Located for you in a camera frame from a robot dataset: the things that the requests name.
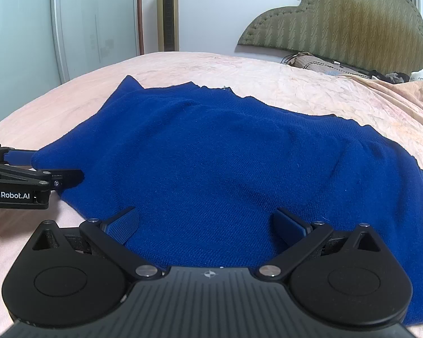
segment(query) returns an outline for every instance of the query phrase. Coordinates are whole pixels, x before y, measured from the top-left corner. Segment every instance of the metal screw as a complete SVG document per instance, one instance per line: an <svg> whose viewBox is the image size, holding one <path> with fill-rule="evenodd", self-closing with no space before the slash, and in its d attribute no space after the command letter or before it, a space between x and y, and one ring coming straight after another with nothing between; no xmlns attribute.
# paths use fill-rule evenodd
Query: metal screw
<svg viewBox="0 0 423 338"><path fill-rule="evenodd" d="M140 265L138 268L135 269L137 275L141 277L152 277L157 274L158 269L153 265Z"/></svg>
<svg viewBox="0 0 423 338"><path fill-rule="evenodd" d="M258 269L261 275L266 277L276 277L281 274L281 269L276 265L263 265Z"/></svg>

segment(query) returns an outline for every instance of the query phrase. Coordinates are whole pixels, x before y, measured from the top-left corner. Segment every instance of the blue sweater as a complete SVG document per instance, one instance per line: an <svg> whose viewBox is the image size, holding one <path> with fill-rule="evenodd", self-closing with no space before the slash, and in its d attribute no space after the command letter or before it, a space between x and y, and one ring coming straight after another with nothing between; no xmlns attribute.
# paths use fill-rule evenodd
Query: blue sweater
<svg viewBox="0 0 423 338"><path fill-rule="evenodd" d="M277 207L339 230L370 223L413 283L405 323L423 322L423 170L370 126L127 76L32 164L83 170L61 198L85 218L134 206L115 237L162 267L261 265L287 248Z"/></svg>

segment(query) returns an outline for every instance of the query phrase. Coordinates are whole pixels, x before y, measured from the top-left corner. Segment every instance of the pink bedsheet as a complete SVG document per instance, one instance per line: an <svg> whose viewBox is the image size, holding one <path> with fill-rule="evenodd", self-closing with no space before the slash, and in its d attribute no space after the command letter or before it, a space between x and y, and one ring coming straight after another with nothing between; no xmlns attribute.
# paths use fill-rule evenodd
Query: pink bedsheet
<svg viewBox="0 0 423 338"><path fill-rule="evenodd" d="M334 113L369 124L401 144L423 169L423 83L385 85L357 82L272 62L204 53L149 54L76 78L28 103L0 122L0 143L39 149L93 115L126 75L144 87L193 81L268 105L313 115ZM78 226L81 216L52 192L43 211L0 210L0 334L12 321L1 285L13 261L37 225L45 219L60 227ZM411 328L423 338L423 326Z"/></svg>

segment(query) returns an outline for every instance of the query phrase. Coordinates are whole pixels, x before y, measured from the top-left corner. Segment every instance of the tower fan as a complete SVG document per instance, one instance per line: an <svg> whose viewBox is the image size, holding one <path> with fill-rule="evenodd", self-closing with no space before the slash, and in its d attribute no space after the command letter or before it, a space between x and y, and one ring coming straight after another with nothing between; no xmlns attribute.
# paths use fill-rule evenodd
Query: tower fan
<svg viewBox="0 0 423 338"><path fill-rule="evenodd" d="M158 50L179 50L179 0L157 0Z"/></svg>

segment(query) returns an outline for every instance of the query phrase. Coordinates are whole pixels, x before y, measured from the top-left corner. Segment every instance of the green upholstered headboard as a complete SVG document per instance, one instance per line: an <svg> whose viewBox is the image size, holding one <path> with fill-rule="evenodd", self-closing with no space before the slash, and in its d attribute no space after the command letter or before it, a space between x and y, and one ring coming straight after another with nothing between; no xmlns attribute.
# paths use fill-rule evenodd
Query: green upholstered headboard
<svg viewBox="0 0 423 338"><path fill-rule="evenodd" d="M423 19L410 0L302 0L258 16L238 44L410 75L423 68Z"/></svg>

